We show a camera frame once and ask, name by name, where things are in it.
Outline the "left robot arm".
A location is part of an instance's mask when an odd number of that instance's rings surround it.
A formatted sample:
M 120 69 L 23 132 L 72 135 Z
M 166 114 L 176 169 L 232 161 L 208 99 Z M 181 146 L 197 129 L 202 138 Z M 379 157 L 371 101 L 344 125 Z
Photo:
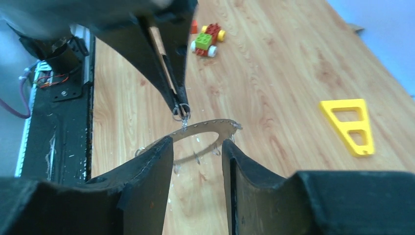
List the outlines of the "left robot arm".
M 70 26 L 87 28 L 161 93 L 174 115 L 190 112 L 185 69 L 195 0 L 3 0 L 0 16 L 33 56 L 59 55 Z

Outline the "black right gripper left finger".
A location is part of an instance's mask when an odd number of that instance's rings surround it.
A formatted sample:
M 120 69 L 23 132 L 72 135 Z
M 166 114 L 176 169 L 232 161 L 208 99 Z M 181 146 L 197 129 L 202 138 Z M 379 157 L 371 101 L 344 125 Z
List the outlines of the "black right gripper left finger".
M 164 137 L 84 184 L 1 178 L 3 235 L 160 235 L 173 165 Z

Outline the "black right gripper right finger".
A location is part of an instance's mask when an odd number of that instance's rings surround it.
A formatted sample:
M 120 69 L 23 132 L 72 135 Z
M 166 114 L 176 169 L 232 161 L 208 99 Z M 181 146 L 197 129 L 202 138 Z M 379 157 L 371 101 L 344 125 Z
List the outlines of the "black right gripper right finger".
M 412 235 L 415 176 L 401 171 L 297 171 L 279 176 L 222 145 L 231 235 Z

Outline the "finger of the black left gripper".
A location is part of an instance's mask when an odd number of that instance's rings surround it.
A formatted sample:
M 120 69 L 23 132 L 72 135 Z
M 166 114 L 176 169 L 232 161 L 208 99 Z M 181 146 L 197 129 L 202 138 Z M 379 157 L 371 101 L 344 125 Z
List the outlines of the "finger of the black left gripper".
M 166 9 L 142 18 L 142 29 L 156 27 L 164 48 L 164 53 L 160 53 L 151 31 L 144 34 L 154 61 L 154 74 L 145 77 L 174 114 L 190 113 L 185 72 L 190 28 L 197 5 L 196 0 L 174 0 Z
M 91 32 L 123 56 L 160 92 L 172 113 L 178 112 L 177 99 L 163 66 L 161 53 L 150 30 L 149 17 L 90 25 Z

